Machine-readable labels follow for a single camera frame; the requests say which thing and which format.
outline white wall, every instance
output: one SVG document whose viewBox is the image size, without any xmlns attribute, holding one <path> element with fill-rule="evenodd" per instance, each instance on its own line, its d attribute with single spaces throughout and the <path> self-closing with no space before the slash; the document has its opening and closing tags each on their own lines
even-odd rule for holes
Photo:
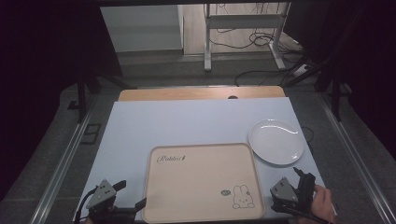
<svg viewBox="0 0 396 224">
<path fill-rule="evenodd" d="M 101 10 L 116 52 L 182 49 L 177 6 Z"/>
</svg>

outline white plate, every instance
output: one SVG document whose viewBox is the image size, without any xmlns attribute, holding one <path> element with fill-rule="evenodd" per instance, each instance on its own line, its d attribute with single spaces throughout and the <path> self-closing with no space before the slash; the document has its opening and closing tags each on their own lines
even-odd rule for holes
<svg viewBox="0 0 396 224">
<path fill-rule="evenodd" d="M 278 165 L 297 161 L 304 151 L 303 134 L 277 119 L 265 119 L 254 124 L 248 133 L 248 141 L 259 157 Z"/>
</svg>

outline black clamp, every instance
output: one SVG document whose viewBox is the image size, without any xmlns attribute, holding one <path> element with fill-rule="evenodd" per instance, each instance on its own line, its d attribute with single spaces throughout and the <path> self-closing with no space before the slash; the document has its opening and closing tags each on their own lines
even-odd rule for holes
<svg viewBox="0 0 396 224">
<path fill-rule="evenodd" d="M 295 189 L 289 183 L 289 180 L 283 177 L 271 188 L 271 195 L 274 201 L 274 205 L 272 205 L 271 208 L 276 212 L 307 217 L 318 223 L 330 223 L 325 219 L 315 216 L 311 212 L 315 176 L 311 173 L 305 174 L 295 167 L 293 167 L 293 169 L 297 175 L 300 176 L 298 188 Z"/>
<path fill-rule="evenodd" d="M 136 203 L 133 208 L 118 208 L 114 205 L 117 191 L 126 187 L 126 181 L 111 186 L 107 180 L 103 180 L 99 186 L 88 192 L 82 200 L 76 213 L 75 224 L 79 223 L 81 209 L 87 198 L 92 195 L 86 208 L 89 209 L 88 217 L 95 224 L 133 224 L 136 213 L 146 206 L 146 198 Z"/>
</svg>

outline black wall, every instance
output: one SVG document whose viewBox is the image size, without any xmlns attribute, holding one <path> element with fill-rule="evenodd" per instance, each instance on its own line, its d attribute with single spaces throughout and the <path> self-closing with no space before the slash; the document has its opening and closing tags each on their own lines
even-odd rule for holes
<svg viewBox="0 0 396 224">
<path fill-rule="evenodd" d="M 0 198 L 29 161 L 78 71 L 121 76 L 99 6 L 0 3 Z"/>
<path fill-rule="evenodd" d="M 292 2 L 283 32 L 304 49 L 314 48 L 319 40 L 329 9 L 329 2 Z"/>
<path fill-rule="evenodd" d="M 396 158 L 396 5 L 368 5 L 339 63 L 349 102 Z"/>
</svg>

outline metal frame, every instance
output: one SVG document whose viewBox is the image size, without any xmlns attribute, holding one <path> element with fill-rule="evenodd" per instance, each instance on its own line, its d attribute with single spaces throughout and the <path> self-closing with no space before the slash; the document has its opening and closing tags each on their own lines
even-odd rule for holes
<svg viewBox="0 0 396 224">
<path fill-rule="evenodd" d="M 210 30 L 211 29 L 248 29 L 248 28 L 276 28 L 274 41 L 271 41 L 269 46 L 275 58 L 277 68 L 279 70 L 286 69 L 282 57 L 279 55 L 277 46 L 279 38 L 282 34 L 283 26 L 288 15 L 290 2 L 286 3 L 280 14 L 266 14 L 266 15 L 210 15 L 210 4 L 206 4 L 206 34 L 205 34 L 205 71 L 209 72 L 212 69 L 211 62 L 211 43 Z"/>
<path fill-rule="evenodd" d="M 361 178 L 361 183 L 367 190 L 368 195 L 370 196 L 373 204 L 381 216 L 384 223 L 396 223 L 396 216 L 394 215 L 392 208 L 384 195 L 384 192 L 376 183 L 373 175 L 370 173 L 369 169 L 365 165 L 363 159 L 359 151 L 356 149 L 352 140 L 350 139 L 347 130 L 344 128 L 344 125 L 341 121 L 337 119 L 337 117 L 332 113 L 332 106 L 329 102 L 326 93 L 319 93 L 318 98 L 322 103 L 322 107 L 326 112 L 327 117 L 329 118 L 332 127 L 337 134 L 338 138 L 341 141 L 341 144 L 346 151 L 352 165 L 354 166 L 356 173 L 358 173 Z"/>
<path fill-rule="evenodd" d="M 44 191 L 44 194 L 41 197 L 40 202 L 38 203 L 37 208 L 35 209 L 35 212 L 33 213 L 31 220 L 29 221 L 30 224 L 42 224 L 46 222 L 47 217 L 50 213 L 50 209 L 52 208 L 52 205 L 55 202 L 56 195 L 58 194 L 59 189 L 61 188 L 61 185 L 64 182 L 64 177 L 66 176 L 69 166 L 77 151 L 78 144 L 82 138 L 82 135 L 84 134 L 88 122 L 90 121 L 92 111 L 96 103 L 96 98 L 97 96 L 94 95 L 92 99 L 89 101 L 87 114 L 75 129 L 72 139 L 70 140 L 66 150 L 64 151 L 64 154 L 62 155 L 61 160 L 58 163 L 58 166 L 53 172 L 52 177 L 50 178 L 50 181 L 47 185 L 47 188 Z"/>
</svg>

